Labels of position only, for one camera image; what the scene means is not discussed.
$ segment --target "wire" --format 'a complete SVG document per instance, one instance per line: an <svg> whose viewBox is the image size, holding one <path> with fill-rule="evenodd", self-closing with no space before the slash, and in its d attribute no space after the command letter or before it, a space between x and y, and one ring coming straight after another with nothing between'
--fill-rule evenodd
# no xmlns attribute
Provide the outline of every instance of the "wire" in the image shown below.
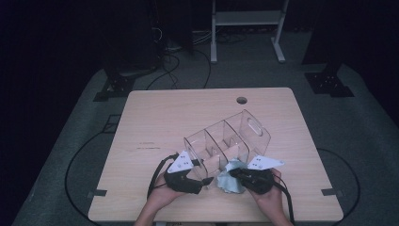
<svg viewBox="0 0 399 226"><path fill-rule="evenodd" d="M163 69L168 73L170 80L172 80L173 84L170 86L171 89L177 89L177 83L179 82L179 79L176 77L176 75L174 75L172 73L172 71L168 70L165 67L165 63L162 65Z"/></svg>
<svg viewBox="0 0 399 226"><path fill-rule="evenodd" d="M65 193L67 194L68 201L70 202L70 204L72 205L72 207L73 207L73 208L76 210L76 212L78 212L83 218L85 218L86 220L88 220L88 221L91 222L92 224L98 225L98 226L101 226L101 224L99 224L99 223L97 223L97 222L94 222L94 221L92 221L90 218L88 218L88 216L85 215L85 214L76 206L76 204L73 202L73 200L72 200L72 198L71 198L71 194L70 194L70 192L69 192L69 190L68 190L68 175L69 175L69 172L70 172L70 169L71 169L71 165L72 165L74 159L76 158L76 156L82 152L82 150L86 147L86 145L88 145L94 138L96 138L98 135L100 135L100 134L102 134L102 133L103 133L103 131L100 132L100 133L97 133L96 135L94 135L93 137L91 137L88 141L86 141L86 143L84 143L84 144L79 148L79 150L73 155L73 158L71 159L70 164L68 165L67 172L65 173L65 177L64 177L64 189L65 189Z"/></svg>
<svg viewBox="0 0 399 226"><path fill-rule="evenodd" d="M165 75L167 75L167 74L170 74L171 72L175 71L175 70L179 67L179 65L180 65L180 60L179 60L179 58L176 57L176 56L174 56L174 55L169 55L169 56L170 56L170 57L173 57L173 58L175 58L175 59L177 60L176 66L174 66L174 67L172 68L172 70L166 71L165 73L163 73L163 74L159 75L158 77L156 77L155 79L153 79L152 82L150 82L150 84L147 86L146 90L149 90L150 87L152 86L152 84L154 84L158 79L162 78L163 76L165 76Z"/></svg>
<svg viewBox="0 0 399 226"><path fill-rule="evenodd" d="M161 186L165 186L167 183L163 183L163 184L161 184L161 185L159 185L159 186L155 186L154 188L159 188L159 187L161 187Z"/></svg>
<svg viewBox="0 0 399 226"><path fill-rule="evenodd" d="M339 221L335 222L334 224L332 224L333 226L336 226L336 225L339 225L341 222L343 222L343 220L346 219L349 215L351 215L351 214L353 213L353 211L355 210L355 208L356 208L356 207L358 206L358 204L359 204L359 200L360 200L360 191L361 191L361 189L360 189L359 178L358 178L358 175L357 175L357 174L355 173L355 171L353 170L353 168L350 166L350 164L349 164L343 157L341 157L341 156L338 155L337 153L334 153L333 151L330 151L330 150L328 150L328 149L323 149L323 148L316 148L316 149L317 149L318 151L323 151L323 152L326 152L326 153L331 153L331 154L335 155L336 157L338 157L339 159L341 159L341 160L345 163L345 165L349 168L349 170L352 172L353 176L355 177L356 186L357 186L357 191L358 191L356 200L355 200L354 204L352 205L352 207L349 209L349 211L346 212L346 213L343 215L343 218L340 219Z"/></svg>
<svg viewBox="0 0 399 226"><path fill-rule="evenodd" d="M219 31L220 31L222 28L223 28L223 27L219 27L219 28L216 30L216 34L218 34ZM211 39L211 37L212 37L212 31L210 31L210 30L207 30L207 31L193 31L193 34L196 34L196 33L205 33L205 34L202 35L202 37L199 37L199 38L197 38L196 40L193 40L193 45L199 45L199 44L202 44L202 43L208 43L208 42L210 42L210 39ZM166 50L169 51L170 53L176 53L176 52L179 52L179 51L183 50L183 47L182 47L182 46L168 47Z"/></svg>
<svg viewBox="0 0 399 226"><path fill-rule="evenodd" d="M205 84L203 84L203 87L202 87L203 89L206 89L206 86L208 85L209 78L211 77L211 60L209 59L208 56L206 56L206 54L204 54L200 50L194 50L194 51L202 54L206 58L206 61L208 62L208 76L206 77Z"/></svg>
<svg viewBox="0 0 399 226"><path fill-rule="evenodd" d="M239 35L230 35L228 33L221 33L217 36L216 41L218 44L235 44L247 39L247 34L242 34L242 38Z"/></svg>
<svg viewBox="0 0 399 226"><path fill-rule="evenodd" d="M103 130L102 130L101 132L95 134L95 135L94 135L93 137L91 137L90 139L88 139L88 140L79 148L79 150L73 155L72 159L70 160L70 163L68 164L67 171L65 172L65 177L64 177L64 189L65 189L65 193L66 193L67 198L68 198L68 201L69 201L70 204L72 205L73 209L75 209L75 211L76 211L79 215L81 215L83 218L85 218L86 220L88 220L89 222L91 222L92 224L97 225L97 226L101 226L101 224L99 224L99 223L97 223L97 222L94 222L93 220L91 220L90 218L88 218L88 216L87 216L86 214L84 214L84 213L76 206L76 204L73 202L72 197L71 197L71 194L70 194L70 191L68 190L68 176L69 176L69 173L70 173L70 169L71 169L72 163L73 163L74 159L76 158L76 156L77 156L78 154L80 154L80 153L82 152L82 150L84 150L85 147L86 147L94 138L96 138L98 135L101 135L101 134L115 134L116 128L118 127L118 124L119 124L119 121L118 121L118 122L111 122L111 118L112 118L112 117L115 117L115 116L120 117L120 115L110 115L110 116L108 117L108 122L107 122L107 124L103 127ZM114 132L109 132L108 129L111 128L111 127L114 127L114 126L116 126Z"/></svg>
<svg viewBox="0 0 399 226"><path fill-rule="evenodd" d="M161 171L162 167L165 165L165 163L169 160L169 159L173 159L175 160L177 157L179 157L178 153L175 154L171 154L170 156L166 157L165 159L163 159L158 167L156 168L155 172L152 175L151 181L150 181L150 185L149 185L149 189L147 192L147 199L150 197L152 191L156 188L155 187L155 183L156 183L156 178L158 178L159 172Z"/></svg>
<svg viewBox="0 0 399 226"><path fill-rule="evenodd" d="M291 223L293 223L293 225L295 225L293 201L291 200L290 192L288 192L288 189L286 187L283 187L274 180L273 180L273 186L276 186L279 190L281 190L285 194L285 197L287 198L288 202L288 212L290 212L290 221Z"/></svg>
<svg viewBox="0 0 399 226"><path fill-rule="evenodd" d="M279 178L279 180L280 180L280 181L282 182L282 184L285 186L285 189L288 189L288 188L287 188L287 185L286 185L285 182L281 179L281 177L279 177L279 176L277 176L277 175L275 175L275 174L273 174L273 176Z"/></svg>
<svg viewBox="0 0 399 226"><path fill-rule="evenodd" d="M158 40L154 40L156 43L158 43L158 41L160 41L161 39L162 39L162 30L161 29L159 29L158 27L152 27L152 30L157 30L157 31L159 31L159 38L158 38Z"/></svg>

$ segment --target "person's hand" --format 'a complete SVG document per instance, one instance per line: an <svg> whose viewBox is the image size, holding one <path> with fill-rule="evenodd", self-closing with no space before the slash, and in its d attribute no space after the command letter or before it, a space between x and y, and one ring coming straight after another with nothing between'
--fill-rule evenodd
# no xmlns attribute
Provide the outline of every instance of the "person's hand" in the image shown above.
<svg viewBox="0 0 399 226"><path fill-rule="evenodd" d="M176 198L186 194L184 192L175 191L167 186L165 181L164 172L161 173L156 179L154 189L150 197L147 199L147 203L150 202L157 210L164 208L165 206L171 204Z"/></svg>
<svg viewBox="0 0 399 226"><path fill-rule="evenodd" d="M275 176L274 179L277 183L279 183L281 172L276 169L271 169L271 171L277 176ZM259 195L250 189L248 191L258 204L258 207L262 213L264 213L274 225L293 225L284 215L284 211L282 209L281 191L277 187L273 186L270 191L264 193L263 195Z"/></svg>
<svg viewBox="0 0 399 226"><path fill-rule="evenodd" d="M159 174L156 179L154 189L150 197L147 199L146 204L141 210L138 216L135 226L141 225L152 225L153 219L156 213L164 208L165 206L171 204L176 198L186 194L184 192L178 192L166 185L164 178L164 172Z"/></svg>

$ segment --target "transparent acrylic box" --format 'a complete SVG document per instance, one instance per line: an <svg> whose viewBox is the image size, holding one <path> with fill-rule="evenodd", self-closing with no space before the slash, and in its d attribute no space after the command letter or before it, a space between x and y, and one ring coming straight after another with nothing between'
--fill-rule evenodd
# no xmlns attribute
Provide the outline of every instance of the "transparent acrylic box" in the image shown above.
<svg viewBox="0 0 399 226"><path fill-rule="evenodd" d="M199 160L193 168L200 180L217 177L230 160L248 163L254 156L263 156L270 134L247 110L206 127L190 137L184 145L190 157Z"/></svg>

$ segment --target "white label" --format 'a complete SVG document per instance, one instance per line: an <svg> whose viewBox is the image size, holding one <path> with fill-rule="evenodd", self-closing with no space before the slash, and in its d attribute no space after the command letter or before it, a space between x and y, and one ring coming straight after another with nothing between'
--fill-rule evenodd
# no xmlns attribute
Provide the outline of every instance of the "white label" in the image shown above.
<svg viewBox="0 0 399 226"><path fill-rule="evenodd" d="M179 154L179 157L172 163L172 165L168 169L168 173L191 170L194 165L191 162L190 156L187 151L182 151Z"/></svg>
<svg viewBox="0 0 399 226"><path fill-rule="evenodd" d="M252 159L252 161L249 162L247 167L250 170L267 170L267 169L282 166L284 164L285 163L281 160L257 155Z"/></svg>

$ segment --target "table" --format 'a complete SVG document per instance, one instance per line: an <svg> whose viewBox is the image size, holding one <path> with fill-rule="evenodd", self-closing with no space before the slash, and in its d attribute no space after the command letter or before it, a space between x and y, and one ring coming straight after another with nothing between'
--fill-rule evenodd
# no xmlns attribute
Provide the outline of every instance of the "table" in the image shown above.
<svg viewBox="0 0 399 226"><path fill-rule="evenodd" d="M239 104L245 98L246 104ZM104 165L88 216L95 221L134 221L146 201L159 162L184 149L189 137L248 110L268 130L266 156L282 159L282 179L293 199L295 220L335 221L343 217L336 196L324 196L330 181L293 92L288 88L133 91ZM284 211L288 206L283 198ZM158 212L164 222L267 222L246 191L227 194L204 188Z"/></svg>

